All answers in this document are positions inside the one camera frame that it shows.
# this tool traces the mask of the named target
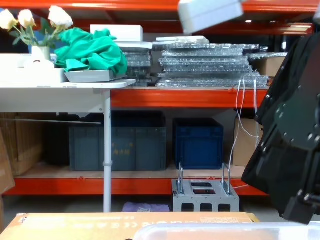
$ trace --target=cardboard box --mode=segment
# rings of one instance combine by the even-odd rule
[[[256,136],[256,121],[253,119],[241,118],[242,125],[245,130],[252,136]],[[238,131],[239,119],[236,118],[234,122],[234,139],[236,139]],[[259,139],[261,140],[264,131],[263,126],[259,124]],[[249,136],[241,127],[239,128],[238,137],[233,149],[232,164],[235,166],[246,167],[252,155],[256,150],[256,138]]]
[[[0,113],[0,119],[42,119],[39,113]],[[14,176],[28,171],[43,158],[44,125],[40,122],[0,120]]]
[[[12,176],[8,152],[0,128],[0,233],[4,227],[4,206],[1,195],[15,186]]]
[[[251,64],[253,69],[257,69],[260,75],[269,76],[274,78],[277,75],[282,63],[286,57],[284,56],[275,56],[275,57],[266,57],[259,60],[254,60]]]
[[[90,25],[90,32],[108,29],[116,37],[115,42],[143,42],[144,29],[140,25]]]
[[[152,224],[252,223],[244,212],[120,212],[19,214],[0,240],[127,240]]]

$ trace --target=shelving unit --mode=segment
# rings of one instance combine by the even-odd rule
[[[32,8],[39,17],[48,16],[48,8],[58,5],[66,9],[74,25],[88,29],[90,24],[141,25],[145,33],[182,33],[178,17],[179,0],[0,0],[2,8],[18,12]],[[318,0],[247,0],[243,3],[244,16],[234,21],[199,32],[198,35],[297,35],[312,34],[312,23],[301,22],[314,15]],[[257,91],[261,104],[267,91]],[[163,89],[126,88],[111,91],[111,106],[117,108],[235,108],[236,89]],[[246,90],[244,108],[254,107],[254,91]],[[96,112],[102,112],[95,105]],[[241,181],[244,168],[233,169],[231,184],[240,196],[263,196],[263,192],[246,186]],[[171,179],[177,177],[170,167],[159,172],[113,172],[114,195],[170,195]],[[222,172],[209,170],[186,171],[186,177],[219,179]],[[102,172],[71,172],[66,168],[38,165],[27,174],[15,178],[16,187],[7,195],[102,195]]]

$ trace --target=metal handle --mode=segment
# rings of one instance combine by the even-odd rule
[[[228,169],[228,185],[227,185],[227,194],[230,195],[230,167],[226,165],[224,162],[222,163],[222,185],[225,184],[225,167]]]
[[[179,163],[179,175],[178,175],[178,194],[183,194],[184,192],[184,168],[182,167],[182,163]]]

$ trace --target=gray metal block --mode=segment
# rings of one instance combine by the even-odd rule
[[[220,180],[184,179],[183,193],[180,194],[177,181],[172,180],[174,212],[182,212],[184,205],[193,205],[193,210],[189,209],[188,212],[208,212],[208,208],[202,209],[202,206],[210,205],[212,205],[212,212],[239,211],[239,196],[232,187],[230,187],[230,194],[227,194]]]

